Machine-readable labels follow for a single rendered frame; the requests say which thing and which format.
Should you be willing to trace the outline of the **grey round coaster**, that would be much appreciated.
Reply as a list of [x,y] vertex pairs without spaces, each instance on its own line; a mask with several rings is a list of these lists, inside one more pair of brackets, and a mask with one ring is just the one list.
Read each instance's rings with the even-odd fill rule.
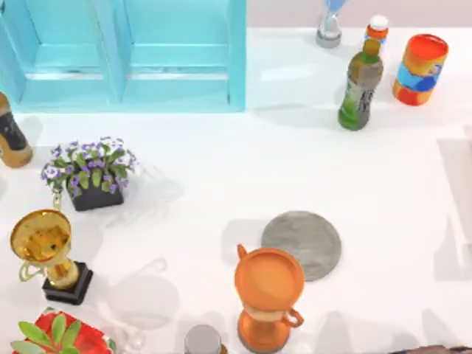
[[342,251],[341,239],[333,225],[308,211],[284,212],[272,219],[263,230],[261,246],[282,249],[294,256],[307,282],[331,273]]

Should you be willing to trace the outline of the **purple flower plant black pot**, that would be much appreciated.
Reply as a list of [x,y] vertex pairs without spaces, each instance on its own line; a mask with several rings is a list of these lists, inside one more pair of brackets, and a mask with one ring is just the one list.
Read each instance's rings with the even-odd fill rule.
[[67,194],[74,209],[82,212],[123,204],[123,190],[136,166],[135,154],[122,139],[105,136],[54,147],[41,178],[52,190],[54,209],[61,209],[62,194]]

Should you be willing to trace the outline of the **green bottle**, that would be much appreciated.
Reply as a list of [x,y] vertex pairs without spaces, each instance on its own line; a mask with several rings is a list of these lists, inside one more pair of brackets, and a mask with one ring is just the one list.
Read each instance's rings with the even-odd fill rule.
[[372,98],[384,72],[380,48],[379,41],[368,39],[349,63],[347,87],[338,112],[339,124],[347,130],[359,131],[369,122]]

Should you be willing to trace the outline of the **light blue rack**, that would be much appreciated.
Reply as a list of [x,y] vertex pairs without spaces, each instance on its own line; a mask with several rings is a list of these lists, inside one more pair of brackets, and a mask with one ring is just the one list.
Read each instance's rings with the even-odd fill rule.
[[246,107],[246,0],[0,0],[0,91],[22,112]]

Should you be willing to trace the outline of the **grey metal can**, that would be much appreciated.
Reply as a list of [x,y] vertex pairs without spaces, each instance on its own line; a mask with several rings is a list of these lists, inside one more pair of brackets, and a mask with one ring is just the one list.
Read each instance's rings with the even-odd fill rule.
[[197,324],[184,338],[184,354],[228,354],[228,351],[214,327]]

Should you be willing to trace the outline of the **orange bottle with white cap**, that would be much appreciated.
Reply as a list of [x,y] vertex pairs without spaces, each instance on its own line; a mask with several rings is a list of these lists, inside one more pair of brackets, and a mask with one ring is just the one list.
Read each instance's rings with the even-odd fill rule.
[[374,15],[366,27],[364,40],[376,40],[380,44],[380,53],[382,53],[388,32],[388,18],[384,15]]

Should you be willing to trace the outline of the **gold trophy on black base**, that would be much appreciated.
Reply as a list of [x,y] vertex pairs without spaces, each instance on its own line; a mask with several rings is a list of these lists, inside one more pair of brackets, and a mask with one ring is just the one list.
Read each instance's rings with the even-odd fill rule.
[[72,227],[61,212],[61,192],[53,192],[53,208],[25,215],[10,233],[10,247],[23,262],[20,281],[45,277],[42,290],[49,301],[81,305],[93,271],[83,262],[71,260]]

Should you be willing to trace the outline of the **orange and blue can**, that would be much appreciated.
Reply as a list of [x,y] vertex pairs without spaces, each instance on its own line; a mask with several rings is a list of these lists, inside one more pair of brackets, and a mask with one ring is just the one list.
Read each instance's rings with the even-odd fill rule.
[[448,44],[436,35],[412,36],[392,87],[394,97],[411,106],[425,104],[443,70],[448,50]]

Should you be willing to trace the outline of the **brown bottle with black label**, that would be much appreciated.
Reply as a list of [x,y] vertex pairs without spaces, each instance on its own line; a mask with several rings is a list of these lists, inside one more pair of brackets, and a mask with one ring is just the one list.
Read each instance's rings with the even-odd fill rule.
[[11,168],[27,165],[32,148],[17,125],[7,97],[0,92],[0,159]]

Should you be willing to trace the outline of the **green plant in red pot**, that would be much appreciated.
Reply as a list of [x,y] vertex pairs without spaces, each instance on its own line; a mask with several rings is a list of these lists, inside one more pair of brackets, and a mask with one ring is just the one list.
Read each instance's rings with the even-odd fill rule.
[[10,343],[12,354],[117,354],[115,341],[102,331],[51,307],[18,327],[24,339]]

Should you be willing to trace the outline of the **dark brown object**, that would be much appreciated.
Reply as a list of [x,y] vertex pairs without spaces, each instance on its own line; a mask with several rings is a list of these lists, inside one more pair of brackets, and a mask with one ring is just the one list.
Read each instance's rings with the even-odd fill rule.
[[445,347],[442,345],[431,345],[409,350],[400,350],[390,354],[472,354],[472,347]]

